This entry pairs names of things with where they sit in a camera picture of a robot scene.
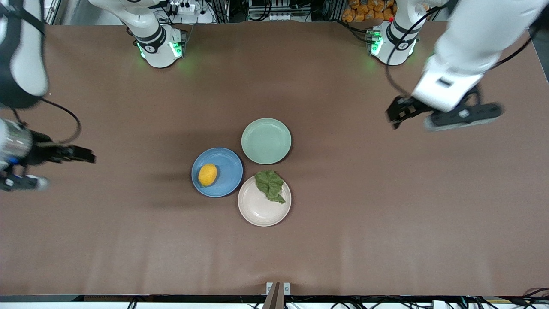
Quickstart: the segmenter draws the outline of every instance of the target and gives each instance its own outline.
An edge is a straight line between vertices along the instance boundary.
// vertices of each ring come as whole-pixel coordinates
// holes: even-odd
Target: green leaf
[[[255,183],[257,188],[265,193],[269,201],[279,202],[280,204],[286,203],[280,195],[284,181],[274,170],[262,170],[255,174]]]

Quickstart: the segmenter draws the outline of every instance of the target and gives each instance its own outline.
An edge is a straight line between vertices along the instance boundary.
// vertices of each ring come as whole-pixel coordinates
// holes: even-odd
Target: silver metal cylinder
[[[19,124],[0,119],[0,161],[17,164],[29,154],[32,135]]]

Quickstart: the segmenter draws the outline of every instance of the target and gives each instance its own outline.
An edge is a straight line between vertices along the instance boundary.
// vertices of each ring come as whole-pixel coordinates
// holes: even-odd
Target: table
[[[444,28],[428,23],[392,70],[406,89]],[[521,295],[549,285],[549,87],[531,46],[481,82],[487,101],[505,105],[499,120],[428,133],[424,117],[392,130],[384,112],[396,91],[337,24],[196,26],[186,58],[166,69],[140,59],[123,27],[47,35],[48,98],[80,116],[75,144],[97,164],[48,163],[32,169],[48,191],[1,193],[2,294],[257,294],[282,281],[293,294]],[[74,129],[44,104],[21,116],[54,139]],[[275,165],[240,148],[262,117],[293,135]],[[279,172],[293,195],[287,218],[258,228],[237,192],[200,195],[189,171],[212,147],[241,156],[244,180]]]

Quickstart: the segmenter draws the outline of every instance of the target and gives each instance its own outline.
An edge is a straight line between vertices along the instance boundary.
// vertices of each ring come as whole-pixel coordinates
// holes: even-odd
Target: lemon
[[[216,178],[217,167],[211,163],[203,165],[198,172],[198,181],[204,187],[213,184]]]

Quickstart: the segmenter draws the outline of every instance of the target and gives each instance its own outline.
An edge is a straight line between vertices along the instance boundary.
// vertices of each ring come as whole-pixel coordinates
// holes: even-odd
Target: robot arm
[[[0,0],[0,108],[29,108],[48,90],[43,63],[43,2]],[[91,150],[53,143],[23,124],[0,119],[0,190],[43,190],[48,180],[27,175],[43,162],[95,162]],[[21,175],[15,167],[24,167]]]
[[[42,8],[37,0],[0,0],[0,104],[7,107],[32,107],[48,90]]]
[[[501,52],[514,43],[541,11],[549,0],[461,0],[450,17],[446,32],[438,39],[434,54],[429,57],[423,76],[412,93],[412,97],[397,97],[387,110],[389,121],[398,128],[405,119],[423,112],[433,112],[426,120],[428,130],[438,131],[460,128],[494,121],[502,114],[497,103],[482,104],[477,83],[499,59]],[[408,18],[395,16],[395,22]],[[387,27],[383,35],[390,35]],[[408,31],[403,30],[399,38]],[[399,64],[409,56],[403,50],[411,44],[409,35],[397,41],[395,62]],[[380,48],[379,54],[389,55],[390,51]],[[477,105],[467,106],[466,100],[478,96]]]
[[[183,57],[186,32],[160,25],[149,7],[160,0],[89,0],[118,17],[132,32],[141,56],[153,67],[164,68]]]
[[[371,47],[371,54],[389,65],[404,63],[412,54],[417,35],[425,23],[422,20],[413,27],[425,15],[423,4],[441,7],[446,2],[448,0],[399,0],[399,10],[396,11],[393,22],[385,21],[373,28],[382,34],[382,38]]]

